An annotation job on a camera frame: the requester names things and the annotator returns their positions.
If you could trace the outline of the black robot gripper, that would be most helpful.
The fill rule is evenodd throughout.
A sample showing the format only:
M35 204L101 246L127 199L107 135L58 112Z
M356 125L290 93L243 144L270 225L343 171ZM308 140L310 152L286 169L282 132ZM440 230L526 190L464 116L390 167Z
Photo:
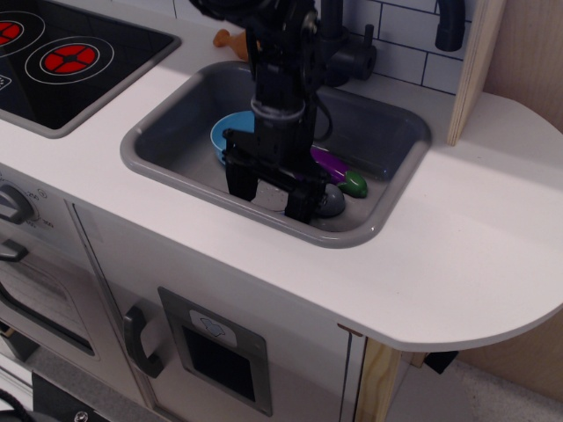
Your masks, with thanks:
M256 117L254 132L227 129L223 152L229 193L242 200L256 197L265 181L288 194L285 215L310 222L330 177L311 156L312 136L297 123L275 125Z

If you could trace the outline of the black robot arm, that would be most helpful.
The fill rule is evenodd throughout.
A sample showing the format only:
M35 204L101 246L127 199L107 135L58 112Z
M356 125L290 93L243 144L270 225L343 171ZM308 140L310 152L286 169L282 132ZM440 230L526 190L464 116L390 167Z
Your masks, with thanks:
M230 194L253 200L259 181L288 195L285 215L309 222L325 196L327 171L311 156L325 61L312 1L195 1L203 15L245 29L255 82L254 130L227 128L223 156Z

